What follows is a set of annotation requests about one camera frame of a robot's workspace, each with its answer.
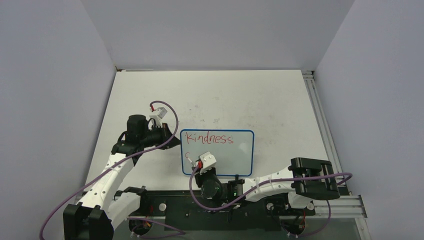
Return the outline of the blue framed whiteboard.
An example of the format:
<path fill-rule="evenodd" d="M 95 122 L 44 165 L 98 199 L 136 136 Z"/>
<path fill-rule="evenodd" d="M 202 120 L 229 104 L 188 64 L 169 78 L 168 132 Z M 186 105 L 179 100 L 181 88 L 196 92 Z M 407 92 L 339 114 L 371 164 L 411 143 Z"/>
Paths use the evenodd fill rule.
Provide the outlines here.
<path fill-rule="evenodd" d="M 253 172 L 255 134 L 249 129 L 183 129 L 180 132 L 182 172 L 190 175 L 199 156 L 214 155 L 218 176 L 248 177 Z"/>

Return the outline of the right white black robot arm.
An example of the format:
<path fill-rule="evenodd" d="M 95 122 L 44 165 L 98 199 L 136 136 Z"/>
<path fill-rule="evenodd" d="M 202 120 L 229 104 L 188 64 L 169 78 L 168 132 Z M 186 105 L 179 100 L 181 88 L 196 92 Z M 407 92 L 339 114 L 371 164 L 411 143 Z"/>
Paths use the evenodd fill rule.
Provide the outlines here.
<path fill-rule="evenodd" d="M 212 154 L 200 157 L 193 162 L 189 177 L 189 192 L 193 200 L 199 202 L 192 186 L 195 182 L 202 197 L 215 203 L 215 206 L 206 207 L 209 211 L 288 194 L 282 201 L 283 209 L 289 214 L 296 214 L 312 200 L 338 199 L 338 186 L 344 183 L 344 180 L 337 180 L 344 174 L 335 173 L 332 163 L 327 160 L 297 157 L 291 160 L 289 166 L 274 173 L 227 183 L 218 179 L 216 163 Z"/>

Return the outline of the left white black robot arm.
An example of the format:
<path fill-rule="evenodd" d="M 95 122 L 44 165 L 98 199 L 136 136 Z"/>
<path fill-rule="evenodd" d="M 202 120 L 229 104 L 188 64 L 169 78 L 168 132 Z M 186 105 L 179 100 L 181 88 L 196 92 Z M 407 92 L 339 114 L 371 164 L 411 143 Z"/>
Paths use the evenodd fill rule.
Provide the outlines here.
<path fill-rule="evenodd" d="M 111 240 L 115 229 L 134 212 L 144 215 L 149 201 L 143 198 L 144 188 L 134 194 L 125 193 L 117 201 L 113 198 L 127 174 L 134 168 L 145 150 L 167 150 L 181 144 L 168 125 L 157 117 L 154 125 L 144 115 L 131 115 L 117 143 L 112 147 L 105 168 L 77 204 L 69 204 L 63 211 L 64 239 Z"/>

